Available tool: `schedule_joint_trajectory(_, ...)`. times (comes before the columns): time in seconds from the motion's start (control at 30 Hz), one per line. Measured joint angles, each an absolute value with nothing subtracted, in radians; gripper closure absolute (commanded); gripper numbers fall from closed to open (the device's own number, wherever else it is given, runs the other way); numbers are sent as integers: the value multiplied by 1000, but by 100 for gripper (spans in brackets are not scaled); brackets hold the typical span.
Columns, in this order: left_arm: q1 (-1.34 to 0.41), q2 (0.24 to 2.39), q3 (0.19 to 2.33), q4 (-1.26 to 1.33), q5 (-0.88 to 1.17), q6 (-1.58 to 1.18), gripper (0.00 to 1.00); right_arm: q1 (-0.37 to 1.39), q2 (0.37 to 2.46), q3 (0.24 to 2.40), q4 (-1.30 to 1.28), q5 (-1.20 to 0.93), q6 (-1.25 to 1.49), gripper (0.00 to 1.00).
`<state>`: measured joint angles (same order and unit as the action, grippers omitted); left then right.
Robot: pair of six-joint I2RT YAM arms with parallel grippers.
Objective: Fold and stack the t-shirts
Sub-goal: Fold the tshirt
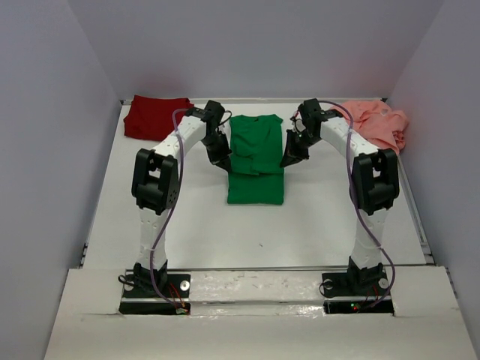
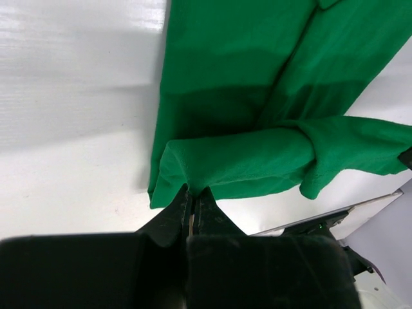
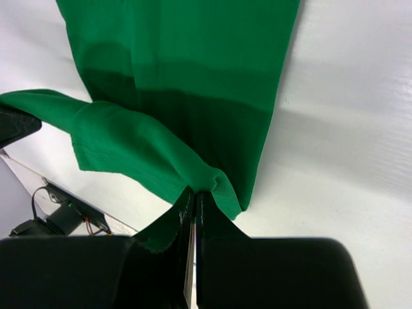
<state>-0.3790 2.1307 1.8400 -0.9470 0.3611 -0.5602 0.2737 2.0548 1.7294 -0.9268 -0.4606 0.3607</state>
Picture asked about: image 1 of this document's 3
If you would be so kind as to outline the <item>green t shirt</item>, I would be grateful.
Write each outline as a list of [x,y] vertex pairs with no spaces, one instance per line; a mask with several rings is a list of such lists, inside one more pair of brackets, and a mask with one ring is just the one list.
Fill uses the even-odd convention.
[[282,118],[275,114],[231,118],[232,172],[227,203],[269,205],[284,203]]

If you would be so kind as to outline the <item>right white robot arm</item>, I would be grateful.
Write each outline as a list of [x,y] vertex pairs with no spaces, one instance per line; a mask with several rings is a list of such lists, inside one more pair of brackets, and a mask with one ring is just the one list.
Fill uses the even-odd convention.
[[382,245],[382,236],[387,214],[400,194],[398,156],[356,132],[353,116],[344,106],[334,102],[330,109],[321,106],[316,98],[298,106],[280,162],[288,167],[306,161],[310,147],[320,141],[331,145],[346,161],[349,198],[357,220],[355,243],[346,271],[323,274],[319,291],[327,299],[384,299],[395,282],[395,275],[384,269],[383,263],[392,259]]

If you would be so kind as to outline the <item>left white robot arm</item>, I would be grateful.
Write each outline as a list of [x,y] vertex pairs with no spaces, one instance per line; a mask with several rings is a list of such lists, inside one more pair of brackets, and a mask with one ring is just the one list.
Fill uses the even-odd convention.
[[172,114],[172,133],[154,148],[136,153],[131,193],[139,208],[140,252],[133,283],[149,296],[166,298],[162,294],[168,281],[166,229],[181,193],[185,155],[202,143],[213,166],[232,171],[232,151],[223,131],[226,112],[213,100],[202,109],[178,109]]

